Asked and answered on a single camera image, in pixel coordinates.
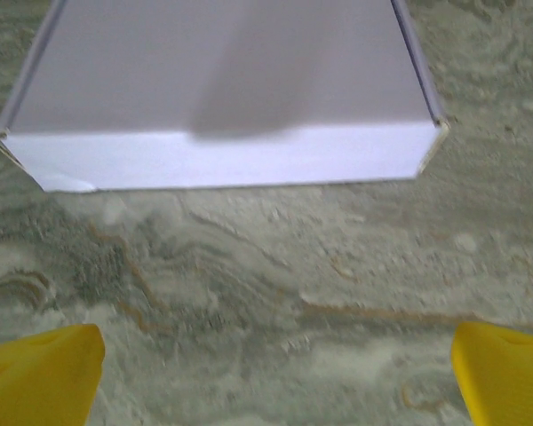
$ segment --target brown vein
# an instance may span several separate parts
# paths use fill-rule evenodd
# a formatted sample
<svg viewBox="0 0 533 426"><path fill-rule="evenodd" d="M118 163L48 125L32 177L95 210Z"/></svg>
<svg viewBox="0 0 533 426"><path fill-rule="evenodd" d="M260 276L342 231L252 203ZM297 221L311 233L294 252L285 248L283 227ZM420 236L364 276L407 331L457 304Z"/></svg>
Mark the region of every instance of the brown vein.
<svg viewBox="0 0 533 426"><path fill-rule="evenodd" d="M49 289L51 287L50 281L47 279L45 275L43 275L39 271L20 271L20 272L9 273L3 277L0 277L0 280L11 280L12 278L15 278L15 277L37 280L40 284L44 286L44 288Z"/></svg>
<svg viewBox="0 0 533 426"><path fill-rule="evenodd" d="M40 272L12 273L0 277L0 296L17 297L37 309L46 302L49 286L49 281Z"/></svg>
<svg viewBox="0 0 533 426"><path fill-rule="evenodd" d="M409 386L407 384L404 384L401 387L401 401L407 408L411 408L417 411L424 411L426 413L436 414L438 413L438 410L440 410L442 406L447 403L447 401L444 399L415 403L410 399L409 394Z"/></svg>
<svg viewBox="0 0 533 426"><path fill-rule="evenodd" d="M344 280L352 281L356 284L359 284L359 279L352 272L347 271L344 268L337 256L333 256L330 258L330 266Z"/></svg>
<svg viewBox="0 0 533 426"><path fill-rule="evenodd" d="M302 315L305 317L314 315L352 315L367 320L389 320L397 322L417 322L419 324L435 326L457 326L464 321L492 322L475 313L461 313L449 315L443 313L424 313L411 311L395 311L382 308L363 308L361 306L331 306L323 304L303 303ZM526 328L533 331L533 322L513 323L505 327Z"/></svg>
<svg viewBox="0 0 533 426"><path fill-rule="evenodd" d="M144 315L142 314L142 311L138 308L135 308L134 306L131 306L130 304L127 304L126 302L123 302L122 300L119 300L116 304L123 313L132 319L136 325L138 326L139 330L144 333L161 333L161 334L173 334L174 328L167 326L165 324L160 324L157 322L148 322L144 320Z"/></svg>
<svg viewBox="0 0 533 426"><path fill-rule="evenodd" d="M130 250L128 249L128 245L123 239L123 237L121 237L120 235L106 235L104 233L100 233L99 230L97 230L96 226L93 224L89 224L89 230L97 240L116 244L122 249L124 262L129 267L132 276L135 278L136 284L138 285L140 291L142 291L142 293L144 294L144 297L148 300L150 306L156 307L161 311L168 311L168 306L166 306L166 304L161 302L160 299L156 297L156 295L152 291L152 288L148 286L148 283L142 276L139 267L131 261L131 257L129 254Z"/></svg>

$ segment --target white cardboard box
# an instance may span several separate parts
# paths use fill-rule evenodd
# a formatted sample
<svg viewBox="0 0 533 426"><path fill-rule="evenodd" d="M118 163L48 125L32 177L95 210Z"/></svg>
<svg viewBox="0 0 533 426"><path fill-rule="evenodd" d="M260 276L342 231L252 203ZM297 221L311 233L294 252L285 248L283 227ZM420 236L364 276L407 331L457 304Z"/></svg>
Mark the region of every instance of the white cardboard box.
<svg viewBox="0 0 533 426"><path fill-rule="evenodd" d="M403 0L56 0L0 149L45 191L406 179L442 117Z"/></svg>

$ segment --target box edge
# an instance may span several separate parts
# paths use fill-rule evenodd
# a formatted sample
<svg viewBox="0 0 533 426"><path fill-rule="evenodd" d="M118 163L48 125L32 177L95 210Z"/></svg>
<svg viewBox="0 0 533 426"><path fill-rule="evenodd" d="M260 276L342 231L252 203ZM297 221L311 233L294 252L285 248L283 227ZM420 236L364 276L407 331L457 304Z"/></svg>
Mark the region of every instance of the box edge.
<svg viewBox="0 0 533 426"><path fill-rule="evenodd" d="M426 55L418 39L417 30L410 16L409 7L405 3L405 0L391 0L391 4L399 22L399 27L407 45L413 67L417 73L417 79L423 91L426 106L434 123L441 126L442 121L445 121L446 114L434 85L434 79L430 72Z"/></svg>
<svg viewBox="0 0 533 426"><path fill-rule="evenodd" d="M450 134L450 125L445 118L439 118L438 121L434 124L434 126L438 129L438 134L436 135L436 138L434 139L434 142L432 143L425 157L420 162L420 165L418 166L417 176L421 175L425 171L426 166L428 166L428 163L433 159L433 157L440 149L444 140Z"/></svg>
<svg viewBox="0 0 533 426"><path fill-rule="evenodd" d="M3 139L7 138L10 126L20 108L21 101L24 98L32 76L36 71L36 67L39 64L42 54L50 40L50 35L57 24L66 2L67 0L53 0L52 5L45 14L44 20L37 30L36 36L28 50L28 54L24 59L18 78L12 86L8 100L0 113L0 150L3 152L4 150L9 152L4 145Z"/></svg>

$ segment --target yellow object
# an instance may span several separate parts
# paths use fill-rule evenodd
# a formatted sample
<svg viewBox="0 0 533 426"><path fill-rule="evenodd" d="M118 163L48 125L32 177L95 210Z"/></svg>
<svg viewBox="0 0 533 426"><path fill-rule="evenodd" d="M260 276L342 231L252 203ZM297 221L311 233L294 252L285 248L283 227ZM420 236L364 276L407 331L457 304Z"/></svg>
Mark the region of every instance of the yellow object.
<svg viewBox="0 0 533 426"><path fill-rule="evenodd" d="M451 357L475 426L533 426L533 335L465 322Z"/></svg>
<svg viewBox="0 0 533 426"><path fill-rule="evenodd" d="M95 325L0 344L0 426L83 426L104 357Z"/></svg>

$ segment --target gray marble surface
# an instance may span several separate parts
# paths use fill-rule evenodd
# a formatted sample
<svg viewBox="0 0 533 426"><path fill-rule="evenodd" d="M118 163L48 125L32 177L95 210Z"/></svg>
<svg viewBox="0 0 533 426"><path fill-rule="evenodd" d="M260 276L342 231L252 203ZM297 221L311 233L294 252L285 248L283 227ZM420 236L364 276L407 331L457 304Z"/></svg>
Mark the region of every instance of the gray marble surface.
<svg viewBox="0 0 533 426"><path fill-rule="evenodd" d="M0 0L0 109L46 0ZM44 194L0 154L0 342L107 344L90 425L470 424L456 324L533 331L533 0L412 0L452 132L416 182Z"/></svg>

